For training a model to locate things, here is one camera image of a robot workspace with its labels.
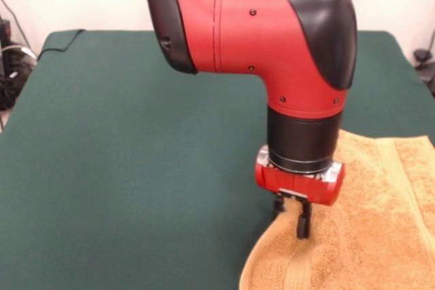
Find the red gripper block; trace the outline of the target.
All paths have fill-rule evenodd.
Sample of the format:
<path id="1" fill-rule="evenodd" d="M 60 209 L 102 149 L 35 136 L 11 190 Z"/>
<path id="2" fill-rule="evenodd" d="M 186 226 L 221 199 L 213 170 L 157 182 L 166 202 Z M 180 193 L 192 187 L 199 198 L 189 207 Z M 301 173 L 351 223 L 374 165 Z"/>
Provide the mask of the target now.
<path id="1" fill-rule="evenodd" d="M 310 236 L 311 203 L 332 206 L 338 198 L 344 178 L 345 165 L 337 161 L 325 171 L 302 175 L 288 173 L 273 166 L 266 145 L 260 148 L 256 158 L 257 185 L 276 193 L 273 200 L 273 219 L 284 212 L 285 199 L 282 195 L 306 200 L 301 202 L 302 212 L 298 216 L 297 238 Z"/>

